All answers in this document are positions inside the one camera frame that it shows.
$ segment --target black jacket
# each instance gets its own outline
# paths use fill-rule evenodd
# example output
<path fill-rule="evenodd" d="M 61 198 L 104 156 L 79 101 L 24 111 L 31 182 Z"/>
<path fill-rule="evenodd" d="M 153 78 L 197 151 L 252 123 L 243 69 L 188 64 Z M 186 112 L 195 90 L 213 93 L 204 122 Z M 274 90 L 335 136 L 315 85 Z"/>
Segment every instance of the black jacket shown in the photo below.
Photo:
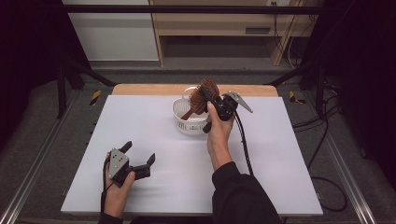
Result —
<path fill-rule="evenodd" d="M 222 165 L 212 176 L 214 224 L 280 223 L 280 218 L 260 185 L 251 175 L 241 175 L 235 162 Z M 99 224 L 121 224 L 122 219 L 102 214 Z"/>

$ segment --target white cabinet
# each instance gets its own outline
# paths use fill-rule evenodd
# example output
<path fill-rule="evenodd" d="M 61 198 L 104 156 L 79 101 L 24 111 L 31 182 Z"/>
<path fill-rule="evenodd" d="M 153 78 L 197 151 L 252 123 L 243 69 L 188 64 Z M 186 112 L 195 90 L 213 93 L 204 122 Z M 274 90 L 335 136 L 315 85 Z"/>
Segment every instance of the white cabinet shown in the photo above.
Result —
<path fill-rule="evenodd" d="M 63 0 L 65 5 L 148 5 L 147 0 Z M 151 15 L 69 13 L 89 61 L 158 61 Z"/>

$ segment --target white basket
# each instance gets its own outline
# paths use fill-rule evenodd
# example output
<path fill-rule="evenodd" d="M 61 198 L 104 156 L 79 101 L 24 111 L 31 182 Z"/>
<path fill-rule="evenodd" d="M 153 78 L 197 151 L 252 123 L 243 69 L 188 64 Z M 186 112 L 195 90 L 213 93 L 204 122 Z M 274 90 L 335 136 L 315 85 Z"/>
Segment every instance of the white basket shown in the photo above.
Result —
<path fill-rule="evenodd" d="M 207 113 L 203 113 L 201 115 L 192 113 L 187 120 L 181 119 L 181 117 L 183 117 L 190 110 L 189 99 L 185 98 L 184 94 L 186 91 L 194 89 L 195 87 L 188 87 L 186 90 L 184 90 L 183 94 L 181 95 L 181 99 L 175 100 L 172 106 L 177 129 L 181 133 L 189 136 L 198 136 L 203 134 L 203 128 L 207 124 Z"/>

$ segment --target brown brush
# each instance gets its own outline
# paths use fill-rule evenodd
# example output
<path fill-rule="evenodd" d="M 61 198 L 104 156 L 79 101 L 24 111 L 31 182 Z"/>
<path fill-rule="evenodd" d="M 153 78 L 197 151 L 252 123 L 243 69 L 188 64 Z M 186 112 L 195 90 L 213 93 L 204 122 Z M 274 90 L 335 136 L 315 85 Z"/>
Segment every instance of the brown brush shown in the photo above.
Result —
<path fill-rule="evenodd" d="M 192 113 L 201 115 L 205 112 L 207 100 L 202 93 L 202 88 L 206 89 L 206 92 L 212 99 L 219 97 L 219 88 L 215 81 L 212 78 L 202 80 L 190 95 L 190 110 L 181 119 L 187 120 Z"/>

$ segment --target white table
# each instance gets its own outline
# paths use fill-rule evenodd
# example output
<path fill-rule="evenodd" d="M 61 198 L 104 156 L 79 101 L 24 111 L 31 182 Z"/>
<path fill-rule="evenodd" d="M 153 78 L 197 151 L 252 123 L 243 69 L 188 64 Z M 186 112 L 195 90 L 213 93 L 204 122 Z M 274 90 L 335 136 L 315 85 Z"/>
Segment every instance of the white table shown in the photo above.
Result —
<path fill-rule="evenodd" d="M 156 161 L 151 177 L 137 180 L 126 213 L 136 216 L 209 216 L 214 187 L 206 136 L 180 133 L 172 114 L 179 95 L 110 95 L 97 122 L 62 212 L 93 215 L 100 212 L 102 168 L 106 153 L 132 141 L 126 153 L 132 165 Z M 255 176 L 280 216 L 319 216 L 318 203 L 301 151 L 280 97 L 244 96 L 253 109 L 238 113 L 245 128 Z M 241 173 L 248 173 L 241 136 L 235 127 L 230 150 Z"/>

